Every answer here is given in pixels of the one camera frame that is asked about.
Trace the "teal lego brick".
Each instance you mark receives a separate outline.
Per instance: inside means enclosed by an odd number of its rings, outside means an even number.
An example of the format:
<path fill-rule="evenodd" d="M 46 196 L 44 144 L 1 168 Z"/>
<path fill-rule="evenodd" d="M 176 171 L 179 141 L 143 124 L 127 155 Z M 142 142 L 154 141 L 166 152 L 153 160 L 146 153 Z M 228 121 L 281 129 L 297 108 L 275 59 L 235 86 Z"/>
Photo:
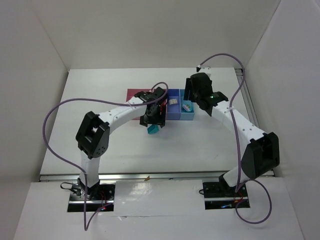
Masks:
<path fill-rule="evenodd" d="M 152 124 L 151 126 L 149 126 L 149 127 L 147 128 L 147 132 L 148 132 L 149 135 L 156 134 L 156 133 L 159 132 L 159 130 L 160 130 L 160 129 L 159 129 L 159 126 L 156 125 L 156 124 Z"/>

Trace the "beige lego brick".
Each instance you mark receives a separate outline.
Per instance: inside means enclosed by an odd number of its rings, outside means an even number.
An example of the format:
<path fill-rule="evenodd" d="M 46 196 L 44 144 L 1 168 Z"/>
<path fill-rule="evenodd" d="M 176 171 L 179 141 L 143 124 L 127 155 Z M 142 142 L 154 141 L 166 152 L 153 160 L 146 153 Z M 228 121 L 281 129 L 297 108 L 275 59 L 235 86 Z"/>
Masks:
<path fill-rule="evenodd" d="M 168 101 L 169 105 L 176 105 L 178 104 L 178 99 L 177 98 L 172 98 Z"/>

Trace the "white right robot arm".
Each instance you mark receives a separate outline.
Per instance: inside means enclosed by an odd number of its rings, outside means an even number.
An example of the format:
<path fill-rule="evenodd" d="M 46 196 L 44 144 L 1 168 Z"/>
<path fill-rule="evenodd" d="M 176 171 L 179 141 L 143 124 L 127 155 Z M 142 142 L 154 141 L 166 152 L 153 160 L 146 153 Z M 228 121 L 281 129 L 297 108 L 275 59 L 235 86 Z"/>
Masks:
<path fill-rule="evenodd" d="M 214 92 L 212 80 L 199 72 L 186 79 L 184 99 L 196 103 L 236 137 L 237 165 L 219 177 L 224 191 L 236 190 L 241 183 L 255 180 L 280 164 L 279 138 L 266 133 L 237 111 L 220 91 Z"/>

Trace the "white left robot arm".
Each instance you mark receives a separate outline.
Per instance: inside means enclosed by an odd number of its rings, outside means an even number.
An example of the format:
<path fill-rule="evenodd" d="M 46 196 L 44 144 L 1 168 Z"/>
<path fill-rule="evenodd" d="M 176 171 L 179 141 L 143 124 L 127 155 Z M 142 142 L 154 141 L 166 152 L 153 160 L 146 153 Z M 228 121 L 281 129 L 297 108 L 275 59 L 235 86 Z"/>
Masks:
<path fill-rule="evenodd" d="M 84 173 L 77 180 L 89 199 L 99 191 L 100 159 L 109 146 L 110 135 L 125 123 L 139 118 L 144 127 L 160 127 L 166 124 L 168 91 L 157 87 L 151 91 L 139 91 L 126 103 L 106 112 L 88 112 L 76 134 Z"/>

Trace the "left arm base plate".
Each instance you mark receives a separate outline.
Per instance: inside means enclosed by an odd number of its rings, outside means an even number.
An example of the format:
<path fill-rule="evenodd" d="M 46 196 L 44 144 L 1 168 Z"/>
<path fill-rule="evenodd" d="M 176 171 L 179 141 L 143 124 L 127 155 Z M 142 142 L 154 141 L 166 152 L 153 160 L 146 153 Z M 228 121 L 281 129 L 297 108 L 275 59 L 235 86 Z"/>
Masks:
<path fill-rule="evenodd" d="M 85 193 L 81 187 L 75 183 L 69 183 L 70 187 L 63 187 L 64 182 L 60 185 L 61 189 L 70 191 L 67 212 L 80 213 L 84 211 Z M 86 211 L 95 212 L 97 209 L 103 207 L 101 212 L 114 211 L 115 199 L 115 183 L 105 183 L 98 187 L 98 190 L 93 194 L 88 194 L 86 200 Z"/>

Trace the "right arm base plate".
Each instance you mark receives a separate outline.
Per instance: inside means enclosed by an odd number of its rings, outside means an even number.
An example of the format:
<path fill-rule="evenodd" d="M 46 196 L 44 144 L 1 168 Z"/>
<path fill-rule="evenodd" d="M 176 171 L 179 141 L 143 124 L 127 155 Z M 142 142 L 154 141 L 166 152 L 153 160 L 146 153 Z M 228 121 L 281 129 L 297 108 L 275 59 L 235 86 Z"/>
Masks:
<path fill-rule="evenodd" d="M 224 190 L 219 182 L 203 182 L 198 193 L 204 197 L 206 210 L 235 209 L 237 204 L 238 208 L 250 208 L 246 186 L 235 192 L 233 188 Z"/>

